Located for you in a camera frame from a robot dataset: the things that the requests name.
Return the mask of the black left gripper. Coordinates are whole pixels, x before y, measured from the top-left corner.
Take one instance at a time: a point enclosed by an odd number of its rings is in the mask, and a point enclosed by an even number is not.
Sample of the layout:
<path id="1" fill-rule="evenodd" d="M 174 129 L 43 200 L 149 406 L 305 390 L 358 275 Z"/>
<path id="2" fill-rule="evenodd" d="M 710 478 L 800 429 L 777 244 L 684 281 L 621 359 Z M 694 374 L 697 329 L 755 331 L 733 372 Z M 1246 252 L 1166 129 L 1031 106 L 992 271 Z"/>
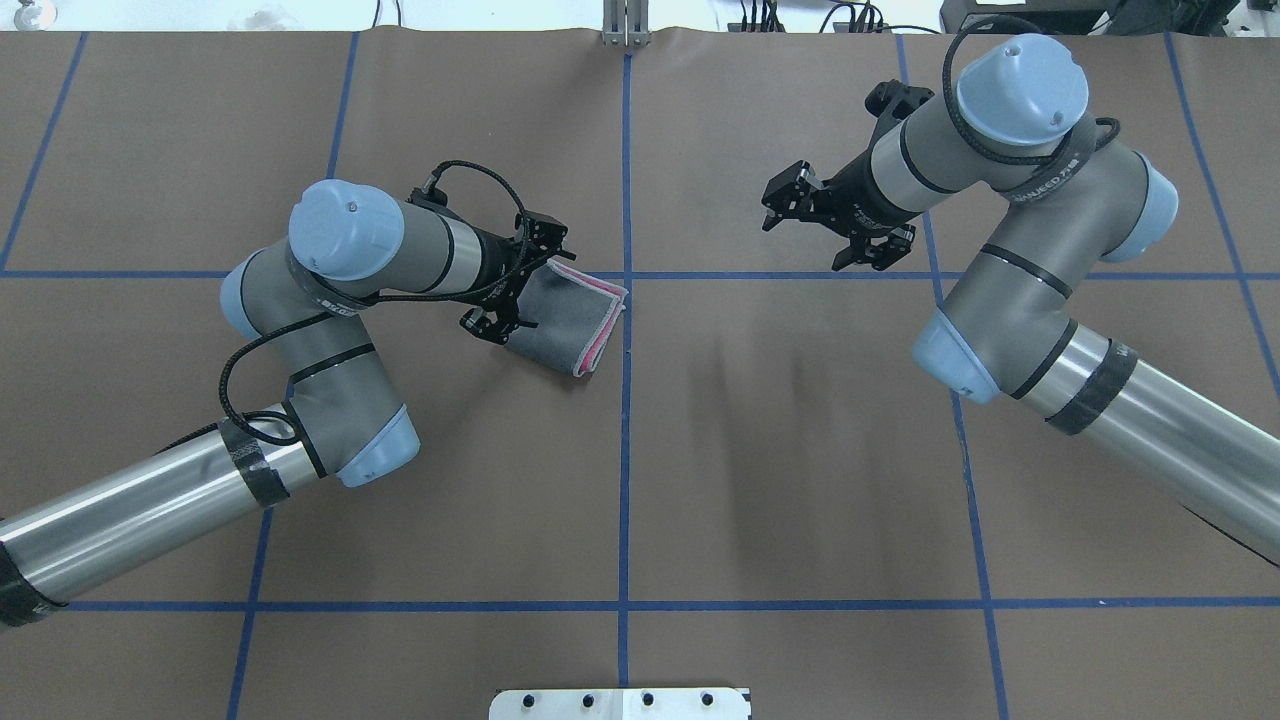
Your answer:
<path id="1" fill-rule="evenodd" d="M 573 260 L 564 249 L 568 232 L 566 224 L 538 211 L 521 213 L 520 228 L 509 237 L 476 229 L 481 265 L 470 290 L 470 304 L 476 307 L 461 316 L 460 325 L 472 337 L 499 346 L 507 345 L 516 331 L 536 329 L 539 322 L 521 316 L 518 296 L 536 263 Z"/>

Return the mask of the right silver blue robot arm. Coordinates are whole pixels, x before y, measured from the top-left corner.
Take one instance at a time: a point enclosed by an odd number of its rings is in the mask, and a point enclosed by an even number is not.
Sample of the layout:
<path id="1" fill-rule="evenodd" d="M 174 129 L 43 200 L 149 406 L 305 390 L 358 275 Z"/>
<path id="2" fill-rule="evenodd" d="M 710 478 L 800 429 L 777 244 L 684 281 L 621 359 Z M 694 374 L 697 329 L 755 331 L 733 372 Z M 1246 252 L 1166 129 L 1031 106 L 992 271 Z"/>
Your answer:
<path id="1" fill-rule="evenodd" d="M 956 395 L 1009 396 L 1144 469 L 1276 564 L 1277 439 L 1066 313 L 1093 265 L 1139 258 L 1179 209 L 1172 183 L 1089 101 L 1068 47 L 1028 20 L 984 15 L 952 37 L 938 94 L 876 86 L 873 136 L 840 172 L 818 179 L 796 161 L 774 176 L 762 228 L 823 225 L 845 242 L 835 270 L 882 272 L 911 251 L 916 218 L 988 186 L 1007 210 L 918 336 L 916 365 Z"/>

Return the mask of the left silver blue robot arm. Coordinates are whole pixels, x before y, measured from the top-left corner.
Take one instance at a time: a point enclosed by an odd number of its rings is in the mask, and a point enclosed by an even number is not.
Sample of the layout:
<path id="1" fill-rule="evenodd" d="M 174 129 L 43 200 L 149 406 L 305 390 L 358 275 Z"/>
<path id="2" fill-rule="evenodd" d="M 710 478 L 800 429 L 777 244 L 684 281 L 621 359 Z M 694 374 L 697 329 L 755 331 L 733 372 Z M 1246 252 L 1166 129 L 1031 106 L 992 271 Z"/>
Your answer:
<path id="1" fill-rule="evenodd" d="M 521 295 L 570 255 L 570 232 L 507 181 L 500 190 L 515 215 L 490 231 L 449 206 L 436 176 L 403 199 L 346 179 L 307 187 L 284 237 L 221 283 L 242 345 L 218 375 L 220 416 L 3 521 L 3 628 L 50 618 L 316 480 L 364 486 L 410 462 L 419 432 L 365 318 L 460 304 L 463 329 L 494 345 L 534 325 Z"/>

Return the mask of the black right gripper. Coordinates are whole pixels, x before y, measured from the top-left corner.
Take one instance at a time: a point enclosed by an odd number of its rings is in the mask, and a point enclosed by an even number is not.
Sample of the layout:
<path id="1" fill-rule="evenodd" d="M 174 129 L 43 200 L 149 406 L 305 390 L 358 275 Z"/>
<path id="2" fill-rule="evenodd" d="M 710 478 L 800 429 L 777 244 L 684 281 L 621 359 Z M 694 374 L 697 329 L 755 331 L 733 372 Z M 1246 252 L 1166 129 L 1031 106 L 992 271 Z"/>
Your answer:
<path id="1" fill-rule="evenodd" d="M 916 214 L 899 208 L 881 191 L 873 177 L 870 150 L 822 183 L 809 161 L 795 161 L 768 181 L 762 205 L 763 232 L 792 219 L 849 237 L 847 246 L 833 258 L 832 272 L 855 264 L 884 272 L 913 250 L 916 229 L 897 227 Z"/>

